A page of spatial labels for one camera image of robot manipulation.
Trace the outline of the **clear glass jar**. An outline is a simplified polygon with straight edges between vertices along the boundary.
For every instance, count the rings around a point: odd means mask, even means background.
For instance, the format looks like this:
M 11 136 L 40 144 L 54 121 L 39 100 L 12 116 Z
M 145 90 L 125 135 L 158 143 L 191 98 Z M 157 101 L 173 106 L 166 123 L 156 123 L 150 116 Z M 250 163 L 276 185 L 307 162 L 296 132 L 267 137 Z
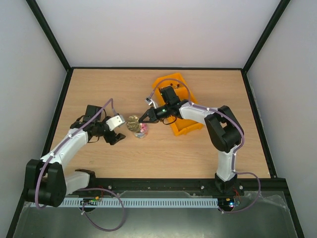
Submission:
M 142 139 L 148 135 L 148 131 L 149 131 L 148 125 L 146 123 L 141 123 L 139 131 L 134 132 L 133 134 L 136 138 Z

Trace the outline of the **gold jar lid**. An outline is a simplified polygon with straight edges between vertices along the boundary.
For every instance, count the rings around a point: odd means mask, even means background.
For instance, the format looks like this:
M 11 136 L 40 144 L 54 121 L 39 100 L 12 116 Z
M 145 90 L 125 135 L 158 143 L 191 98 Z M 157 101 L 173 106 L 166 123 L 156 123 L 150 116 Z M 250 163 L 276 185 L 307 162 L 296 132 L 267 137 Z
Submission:
M 129 116 L 126 120 L 126 126 L 131 132 L 140 131 L 141 126 L 139 123 L 139 118 L 136 115 Z

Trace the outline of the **yellow lollipop bin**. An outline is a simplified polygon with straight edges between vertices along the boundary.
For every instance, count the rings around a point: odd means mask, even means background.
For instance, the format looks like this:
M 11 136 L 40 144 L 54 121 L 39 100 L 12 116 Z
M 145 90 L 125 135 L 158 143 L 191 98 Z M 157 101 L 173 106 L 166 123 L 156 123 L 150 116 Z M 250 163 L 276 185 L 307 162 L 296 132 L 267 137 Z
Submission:
M 179 87 L 185 87 L 188 90 L 188 94 L 190 94 L 190 89 L 188 88 L 187 83 L 181 75 L 181 73 L 173 73 L 167 76 L 157 78 L 152 84 L 153 89 L 150 93 L 150 96 L 152 97 L 156 92 L 158 92 L 159 88 L 170 86 L 171 84 L 174 89 Z

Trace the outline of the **yellow star candy bin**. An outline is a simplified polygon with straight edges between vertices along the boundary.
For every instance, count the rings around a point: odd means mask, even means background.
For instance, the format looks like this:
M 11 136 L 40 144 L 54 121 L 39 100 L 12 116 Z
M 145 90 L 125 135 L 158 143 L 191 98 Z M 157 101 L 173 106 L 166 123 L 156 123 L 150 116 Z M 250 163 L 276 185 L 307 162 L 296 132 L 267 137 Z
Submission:
M 201 123 L 189 119 L 169 117 L 167 120 L 175 136 L 185 135 L 191 131 L 202 129 L 204 126 Z

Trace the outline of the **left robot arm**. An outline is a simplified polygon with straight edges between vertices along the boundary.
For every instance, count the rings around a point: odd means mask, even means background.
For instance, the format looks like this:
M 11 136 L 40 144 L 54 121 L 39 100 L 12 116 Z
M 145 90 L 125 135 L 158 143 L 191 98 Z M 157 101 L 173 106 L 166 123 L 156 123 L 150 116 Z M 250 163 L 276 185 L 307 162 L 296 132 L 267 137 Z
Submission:
M 26 165 L 23 197 L 39 207 L 58 207 L 64 198 L 80 189 L 95 185 L 96 174 L 87 169 L 76 169 L 66 176 L 64 169 L 93 137 L 104 138 L 114 145 L 125 138 L 114 130 L 125 123 L 124 117 L 111 117 L 104 108 L 88 105 L 85 113 L 70 126 L 64 139 L 41 159 L 31 159 Z

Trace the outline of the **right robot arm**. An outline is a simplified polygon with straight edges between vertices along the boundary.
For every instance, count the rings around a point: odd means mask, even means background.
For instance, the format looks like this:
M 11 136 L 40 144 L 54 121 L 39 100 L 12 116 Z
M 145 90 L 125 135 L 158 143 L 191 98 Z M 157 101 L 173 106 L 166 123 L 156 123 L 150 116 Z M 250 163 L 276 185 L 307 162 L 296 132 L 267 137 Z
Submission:
M 233 189 L 237 180 L 235 160 L 245 138 L 241 125 L 228 106 L 208 108 L 181 100 L 171 86 L 160 89 L 164 105 L 157 107 L 151 96 L 146 98 L 150 108 L 139 118 L 139 123 L 163 122 L 168 117 L 189 119 L 206 126 L 213 146 L 218 150 L 215 187 L 221 194 Z

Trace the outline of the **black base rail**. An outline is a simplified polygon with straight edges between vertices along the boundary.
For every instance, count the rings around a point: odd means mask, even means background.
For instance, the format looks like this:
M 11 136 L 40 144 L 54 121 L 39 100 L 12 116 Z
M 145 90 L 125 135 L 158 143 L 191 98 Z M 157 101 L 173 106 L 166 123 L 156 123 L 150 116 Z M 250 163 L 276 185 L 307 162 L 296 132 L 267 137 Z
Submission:
M 127 179 L 127 178 L 94 178 L 88 188 L 100 187 L 116 193 L 124 191 L 185 191 L 191 195 L 225 197 L 234 196 L 237 191 L 243 195 L 247 191 L 257 191 L 255 178 L 238 178 L 223 191 L 217 188 L 217 179 Z

